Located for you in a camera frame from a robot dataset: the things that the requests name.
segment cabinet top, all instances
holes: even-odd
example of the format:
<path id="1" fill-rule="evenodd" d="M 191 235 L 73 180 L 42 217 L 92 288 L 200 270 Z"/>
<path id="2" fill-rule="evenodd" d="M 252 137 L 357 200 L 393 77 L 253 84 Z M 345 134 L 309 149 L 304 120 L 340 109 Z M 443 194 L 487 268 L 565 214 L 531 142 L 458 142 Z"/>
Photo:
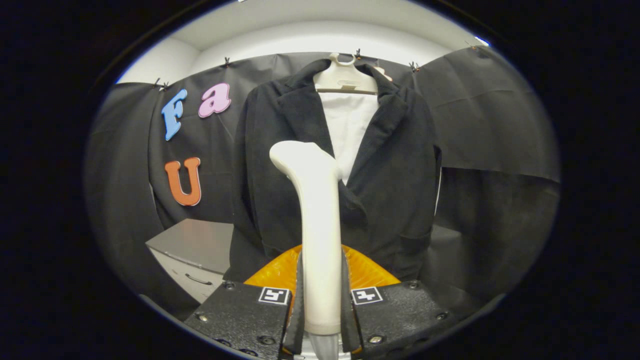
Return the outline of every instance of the cabinet top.
<path id="1" fill-rule="evenodd" d="M 185 219 L 147 241 L 147 246 L 191 265 L 224 274 L 229 268 L 233 230 L 233 224 Z"/>

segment cabinet drawer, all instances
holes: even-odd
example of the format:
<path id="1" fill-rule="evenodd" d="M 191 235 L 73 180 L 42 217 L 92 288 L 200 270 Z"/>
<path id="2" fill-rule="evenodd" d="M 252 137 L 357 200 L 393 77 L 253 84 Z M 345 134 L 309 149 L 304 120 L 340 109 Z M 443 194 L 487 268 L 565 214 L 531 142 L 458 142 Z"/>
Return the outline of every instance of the cabinet drawer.
<path id="1" fill-rule="evenodd" d="M 169 276 L 199 303 L 207 300 L 222 283 L 222 274 L 183 263 L 154 249 L 150 250 Z"/>

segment white shirt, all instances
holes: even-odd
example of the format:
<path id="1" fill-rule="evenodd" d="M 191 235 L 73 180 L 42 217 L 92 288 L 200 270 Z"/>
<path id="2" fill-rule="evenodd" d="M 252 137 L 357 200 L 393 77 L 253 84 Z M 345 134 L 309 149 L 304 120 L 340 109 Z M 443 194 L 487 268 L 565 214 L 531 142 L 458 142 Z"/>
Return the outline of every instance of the white shirt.
<path id="1" fill-rule="evenodd" d="M 318 95 L 341 179 L 347 185 L 364 133 L 378 110 L 378 96 L 335 92 L 319 92 Z"/>

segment blazer lapel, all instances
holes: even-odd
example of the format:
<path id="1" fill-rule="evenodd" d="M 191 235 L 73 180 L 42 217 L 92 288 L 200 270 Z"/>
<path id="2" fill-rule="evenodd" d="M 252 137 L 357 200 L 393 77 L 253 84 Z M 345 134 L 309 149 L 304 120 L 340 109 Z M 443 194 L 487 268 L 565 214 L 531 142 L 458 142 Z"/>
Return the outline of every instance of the blazer lapel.
<path id="1" fill-rule="evenodd" d="M 364 133 L 364 137 L 358 148 L 356 160 L 351 169 L 348 184 L 352 184 L 351 179 L 357 176 L 358 172 L 366 165 L 371 156 L 373 156 L 391 134 L 393 134 L 408 109 L 406 102 L 397 95 L 398 87 L 385 78 L 383 74 L 370 65 L 360 67 L 360 71 L 372 76 L 378 83 L 378 103 L 380 107 L 378 107 L 378 110 L 373 115 Z"/>
<path id="2" fill-rule="evenodd" d="M 348 184 L 393 134 L 406 114 L 407 104 L 397 95 L 385 95 L 379 98 L 379 103 L 380 107 L 373 115 L 358 148 Z"/>
<path id="3" fill-rule="evenodd" d="M 287 123 L 301 142 L 314 142 L 334 156 L 322 100 L 313 86 L 306 86 L 278 98 Z"/>

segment drawer handle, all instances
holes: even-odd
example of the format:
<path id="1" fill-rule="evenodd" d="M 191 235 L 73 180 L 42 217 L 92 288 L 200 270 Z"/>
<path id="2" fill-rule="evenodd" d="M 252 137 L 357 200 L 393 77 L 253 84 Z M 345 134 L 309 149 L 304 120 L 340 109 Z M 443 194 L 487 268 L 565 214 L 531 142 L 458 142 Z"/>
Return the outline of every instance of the drawer handle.
<path id="1" fill-rule="evenodd" d="M 185 274 L 185 275 L 187 275 L 187 277 L 188 277 L 189 279 L 191 279 L 191 280 L 193 280 L 193 281 L 197 281 L 197 282 L 199 282 L 200 284 L 213 285 L 213 282 L 211 282 L 211 281 L 206 281 L 206 282 L 205 282 L 205 281 L 202 281 L 202 280 L 198 280 L 198 279 L 196 279 L 195 277 L 190 276 L 189 274 Z"/>

